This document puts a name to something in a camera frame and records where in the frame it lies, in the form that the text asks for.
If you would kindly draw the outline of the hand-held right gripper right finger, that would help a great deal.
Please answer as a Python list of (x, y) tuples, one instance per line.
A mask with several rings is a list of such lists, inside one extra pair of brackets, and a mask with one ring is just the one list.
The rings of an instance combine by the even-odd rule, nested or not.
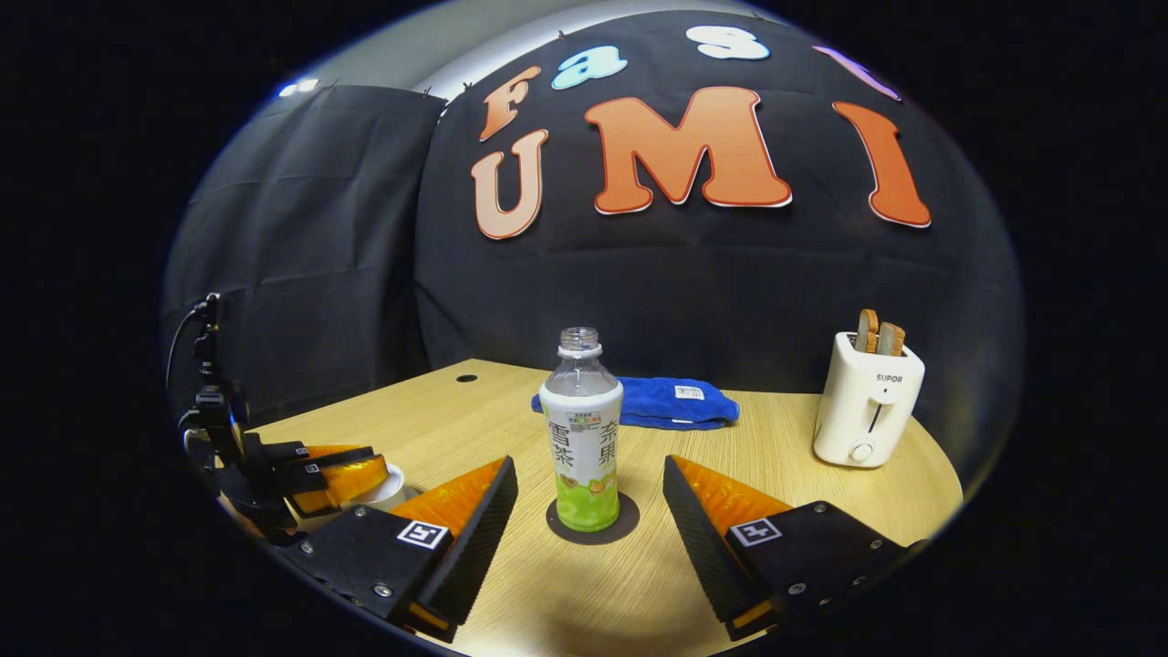
[(929, 539), (902, 545), (829, 502), (793, 506), (669, 454), (663, 499), (730, 639), (813, 631)]

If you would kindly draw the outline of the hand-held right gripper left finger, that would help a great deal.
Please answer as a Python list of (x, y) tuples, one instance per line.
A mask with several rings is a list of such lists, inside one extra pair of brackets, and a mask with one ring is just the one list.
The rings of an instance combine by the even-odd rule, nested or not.
[(383, 622), (434, 639), (464, 625), (515, 500), (509, 456), (397, 505), (354, 505), (278, 549), (297, 573)]

